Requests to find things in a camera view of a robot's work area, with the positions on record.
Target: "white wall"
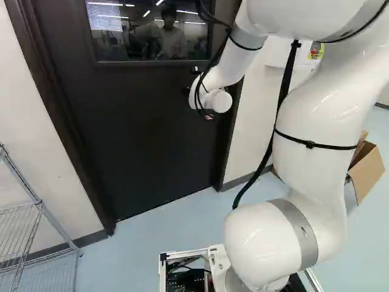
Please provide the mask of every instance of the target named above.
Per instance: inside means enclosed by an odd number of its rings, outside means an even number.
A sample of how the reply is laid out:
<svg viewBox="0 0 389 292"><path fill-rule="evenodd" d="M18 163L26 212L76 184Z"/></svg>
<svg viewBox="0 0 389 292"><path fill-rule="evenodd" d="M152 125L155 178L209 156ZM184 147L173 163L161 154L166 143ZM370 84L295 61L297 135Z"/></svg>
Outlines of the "white wall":
<svg viewBox="0 0 389 292"><path fill-rule="evenodd" d="M72 238L102 230L36 89L3 0L0 27L0 141ZM1 164L0 206L26 199ZM33 250L63 242L43 223Z"/></svg>
<svg viewBox="0 0 389 292"><path fill-rule="evenodd" d="M284 73L282 68L266 66L270 58L274 58L275 49L279 47L275 46L273 40L267 41L244 77L224 183L254 172L266 151ZM288 45L280 58L287 59L289 50ZM312 71L311 66L298 67L292 76L291 90Z"/></svg>
<svg viewBox="0 0 389 292"><path fill-rule="evenodd" d="M389 106L389 86L382 91L378 102Z"/></svg>

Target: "glass pane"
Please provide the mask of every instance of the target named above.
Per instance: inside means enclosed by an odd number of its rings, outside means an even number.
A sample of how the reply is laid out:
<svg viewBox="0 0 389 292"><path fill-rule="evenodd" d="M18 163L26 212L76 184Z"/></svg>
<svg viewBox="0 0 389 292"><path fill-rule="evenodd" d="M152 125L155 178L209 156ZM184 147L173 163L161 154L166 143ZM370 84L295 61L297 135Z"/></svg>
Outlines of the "glass pane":
<svg viewBox="0 0 389 292"><path fill-rule="evenodd" d="M210 11L211 0L203 1ZM208 24L193 0L85 1L98 61L204 60Z"/></svg>

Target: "cardboard box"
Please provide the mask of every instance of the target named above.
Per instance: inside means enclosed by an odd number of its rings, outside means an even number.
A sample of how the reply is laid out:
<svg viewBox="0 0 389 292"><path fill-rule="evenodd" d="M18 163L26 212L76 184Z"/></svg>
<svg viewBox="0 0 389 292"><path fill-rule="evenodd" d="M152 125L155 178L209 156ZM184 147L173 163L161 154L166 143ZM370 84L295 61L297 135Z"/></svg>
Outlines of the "cardboard box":
<svg viewBox="0 0 389 292"><path fill-rule="evenodd" d="M351 160L345 182L345 184L353 184L358 204L366 198L385 172L379 149L377 145L366 141L367 136L368 132L363 131L358 147ZM280 178L274 167L272 173Z"/></svg>

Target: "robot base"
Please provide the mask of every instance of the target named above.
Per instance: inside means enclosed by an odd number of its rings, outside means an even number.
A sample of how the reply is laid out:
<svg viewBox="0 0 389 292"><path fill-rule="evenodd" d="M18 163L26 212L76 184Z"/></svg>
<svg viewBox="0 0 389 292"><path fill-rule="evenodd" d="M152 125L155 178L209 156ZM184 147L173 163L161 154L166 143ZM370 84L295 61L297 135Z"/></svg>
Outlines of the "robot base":
<svg viewBox="0 0 389 292"><path fill-rule="evenodd" d="M231 269L231 263L225 252L224 245L213 245L208 248L189 251L161 253L159 259L159 292L186 292L184 287L177 286L172 288L172 283L167 278L169 274L173 274L173 272L189 264L193 265L193 269L204 269L204 274L201 277L193 278L193 281L201 280L204 283L204 292L251 292ZM313 272L307 269L305 274L314 291L323 292ZM278 285L278 289L270 284L262 291L280 291L280 287L285 286L286 282L287 280L284 284L274 283Z"/></svg>

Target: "white robotic arm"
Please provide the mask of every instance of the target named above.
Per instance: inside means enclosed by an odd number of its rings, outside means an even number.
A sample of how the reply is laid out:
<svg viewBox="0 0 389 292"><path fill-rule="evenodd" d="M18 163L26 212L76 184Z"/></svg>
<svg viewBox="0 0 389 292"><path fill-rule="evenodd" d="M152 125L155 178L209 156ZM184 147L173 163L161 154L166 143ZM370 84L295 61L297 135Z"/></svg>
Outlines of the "white robotic arm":
<svg viewBox="0 0 389 292"><path fill-rule="evenodd" d="M267 33L333 43L326 45L315 74L284 101L276 129L300 141L344 147L310 148L275 134L274 166L290 194L239 207L225 219L224 245L233 272L252 291L282 288L290 274L332 257L345 241L343 187L354 153L347 147L357 144L367 112L389 81L387 2L242 3L234 30L252 35L258 44ZM220 88L237 82L255 54L227 43L219 64L204 79L209 93L201 91L201 100L207 108L229 108L225 100L230 97ZM193 88L190 105L195 108ZM236 292L236 286L227 284L226 290Z"/></svg>

